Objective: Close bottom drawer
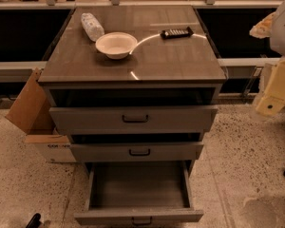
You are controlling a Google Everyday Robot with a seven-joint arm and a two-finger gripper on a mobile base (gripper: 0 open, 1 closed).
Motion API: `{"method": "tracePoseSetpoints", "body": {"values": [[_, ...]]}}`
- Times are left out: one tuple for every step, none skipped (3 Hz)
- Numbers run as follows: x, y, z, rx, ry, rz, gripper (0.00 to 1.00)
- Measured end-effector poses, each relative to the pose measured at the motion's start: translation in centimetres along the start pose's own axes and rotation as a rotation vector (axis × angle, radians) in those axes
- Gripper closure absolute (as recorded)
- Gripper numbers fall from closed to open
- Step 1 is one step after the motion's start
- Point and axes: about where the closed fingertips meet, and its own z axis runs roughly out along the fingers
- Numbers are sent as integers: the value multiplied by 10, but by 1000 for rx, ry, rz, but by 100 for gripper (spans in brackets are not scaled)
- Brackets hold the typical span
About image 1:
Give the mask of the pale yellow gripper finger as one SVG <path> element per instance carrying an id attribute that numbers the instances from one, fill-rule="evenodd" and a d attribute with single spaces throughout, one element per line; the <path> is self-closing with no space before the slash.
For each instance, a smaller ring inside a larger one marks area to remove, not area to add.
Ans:
<path id="1" fill-rule="evenodd" d="M 270 37 L 274 15 L 275 14 L 272 12 L 259 21 L 250 29 L 249 34 L 258 39 Z"/>

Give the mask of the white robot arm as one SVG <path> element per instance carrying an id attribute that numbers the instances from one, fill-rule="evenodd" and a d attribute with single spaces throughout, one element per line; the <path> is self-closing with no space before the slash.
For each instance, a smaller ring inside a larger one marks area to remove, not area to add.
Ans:
<path id="1" fill-rule="evenodd" d="M 271 117 L 285 106 L 285 0 L 275 12 L 254 25 L 249 34 L 258 39 L 269 38 L 271 50 L 281 55 L 274 66 L 263 69 L 260 91 L 253 102 L 257 115 Z"/>

